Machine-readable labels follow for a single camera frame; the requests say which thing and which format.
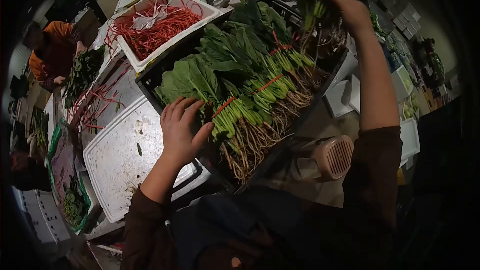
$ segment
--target orange jacket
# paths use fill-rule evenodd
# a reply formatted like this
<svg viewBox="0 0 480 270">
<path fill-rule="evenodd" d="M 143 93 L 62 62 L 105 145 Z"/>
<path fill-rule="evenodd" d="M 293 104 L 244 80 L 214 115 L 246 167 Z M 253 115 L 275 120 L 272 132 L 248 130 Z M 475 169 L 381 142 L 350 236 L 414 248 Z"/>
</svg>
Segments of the orange jacket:
<svg viewBox="0 0 480 270">
<path fill-rule="evenodd" d="M 53 21 L 43 31 L 48 33 L 50 48 L 46 54 L 42 55 L 42 59 L 32 52 L 28 64 L 33 75 L 40 82 L 58 76 L 68 77 L 76 52 L 75 38 L 72 36 L 73 25 L 62 21 Z"/>
</svg>

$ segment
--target green plastic bag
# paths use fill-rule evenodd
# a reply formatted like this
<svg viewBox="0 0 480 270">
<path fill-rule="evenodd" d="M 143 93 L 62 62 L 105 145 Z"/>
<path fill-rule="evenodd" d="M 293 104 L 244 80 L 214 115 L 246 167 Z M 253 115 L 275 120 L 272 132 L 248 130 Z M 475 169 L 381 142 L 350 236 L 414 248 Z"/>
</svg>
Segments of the green plastic bag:
<svg viewBox="0 0 480 270">
<path fill-rule="evenodd" d="M 52 163 L 51 162 L 52 162 L 52 158 L 57 153 L 58 143 L 59 143 L 61 137 L 63 136 L 62 127 L 65 127 L 65 129 L 67 129 L 66 126 L 67 126 L 67 122 L 65 121 L 65 119 L 61 119 L 60 123 L 57 124 L 57 127 L 53 131 L 52 141 L 51 141 L 50 149 L 48 150 L 48 156 L 47 156 L 47 159 L 46 159 L 46 166 L 47 166 L 47 169 L 48 169 L 48 175 L 50 177 L 50 184 L 51 184 L 51 187 L 52 187 L 52 192 L 53 192 L 53 195 L 55 196 L 58 203 L 60 203 L 61 200 L 60 200 L 60 196 L 58 194 L 57 188 L 55 186 L 55 178 L 53 176 L 53 169 L 52 169 Z M 83 179 L 81 177 L 79 179 L 78 186 L 79 186 L 81 195 L 83 196 L 83 200 L 85 201 L 86 213 L 84 214 L 83 219 L 81 220 L 80 224 L 77 227 L 75 227 L 75 226 L 73 226 L 73 225 L 71 225 L 70 223 L 67 222 L 70 229 L 74 233 L 79 233 L 85 228 L 85 225 L 87 224 L 88 211 L 90 210 L 90 205 L 91 205 L 90 197 L 88 197 L 88 195 L 87 195 L 87 191 L 85 190 L 84 182 L 83 182 Z"/>
</svg>

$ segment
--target market stall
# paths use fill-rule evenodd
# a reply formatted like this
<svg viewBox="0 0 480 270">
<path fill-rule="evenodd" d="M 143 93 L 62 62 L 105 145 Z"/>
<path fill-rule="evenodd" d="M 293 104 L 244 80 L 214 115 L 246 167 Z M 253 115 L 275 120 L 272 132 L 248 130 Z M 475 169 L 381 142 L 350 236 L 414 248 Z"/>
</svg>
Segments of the market stall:
<svg viewBox="0 0 480 270">
<path fill-rule="evenodd" d="M 91 50 L 77 57 L 70 83 L 45 108 L 46 164 L 56 204 L 73 232 L 92 239 L 124 225 L 132 195 L 163 150 L 162 109 L 179 95 L 213 101 L 196 124 L 213 117 L 217 130 L 215 142 L 178 175 L 173 201 L 212 175 L 226 191 L 242 192 L 290 146 L 346 59 L 346 31 L 332 36 L 333 28 L 315 24 L 322 15 L 312 15 L 319 33 L 304 37 L 327 46 L 307 52 L 295 38 L 303 33 L 298 9 L 278 0 L 236 7 L 220 12 L 199 0 L 140 0 L 107 21 Z M 175 27 L 173 17 L 181 13 L 191 21 Z M 229 20 L 236 24 L 229 27 Z M 257 31 L 249 21 L 257 21 Z M 223 46 L 234 60 L 219 59 Z M 198 50 L 208 60 L 196 61 Z M 187 68 L 177 69 L 182 61 Z M 267 71 L 252 72 L 257 66 Z M 211 71 L 212 80 L 189 94 L 175 93 L 169 87 L 177 82 L 165 79 L 170 70 L 187 71 L 187 77 Z M 252 77 L 223 76 L 229 71 Z M 213 81 L 219 93 L 210 92 Z"/>
</svg>

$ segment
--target wall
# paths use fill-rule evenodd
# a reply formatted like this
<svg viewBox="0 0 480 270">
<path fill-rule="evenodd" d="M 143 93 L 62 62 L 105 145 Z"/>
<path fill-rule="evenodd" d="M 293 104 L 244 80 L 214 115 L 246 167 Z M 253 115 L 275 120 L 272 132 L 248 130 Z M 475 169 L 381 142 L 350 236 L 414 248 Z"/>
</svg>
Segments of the wall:
<svg viewBox="0 0 480 270">
<path fill-rule="evenodd" d="M 458 58 L 455 53 L 453 30 L 444 20 L 443 13 L 436 0 L 408 0 L 421 16 L 421 26 L 417 35 L 435 39 L 435 51 L 445 67 L 445 72 L 453 69 Z"/>
</svg>

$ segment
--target dirty white surface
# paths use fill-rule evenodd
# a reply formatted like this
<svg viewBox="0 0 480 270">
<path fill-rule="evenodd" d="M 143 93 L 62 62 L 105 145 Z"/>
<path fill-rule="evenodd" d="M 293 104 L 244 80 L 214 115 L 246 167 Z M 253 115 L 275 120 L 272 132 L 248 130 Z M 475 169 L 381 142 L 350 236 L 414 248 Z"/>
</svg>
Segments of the dirty white surface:
<svg viewBox="0 0 480 270">
<path fill-rule="evenodd" d="M 83 157 L 93 189 L 111 223 L 128 213 L 132 195 L 162 152 L 160 115 L 143 96 L 120 113 L 85 148 Z M 196 172 L 192 163 L 183 167 L 174 187 Z"/>
</svg>

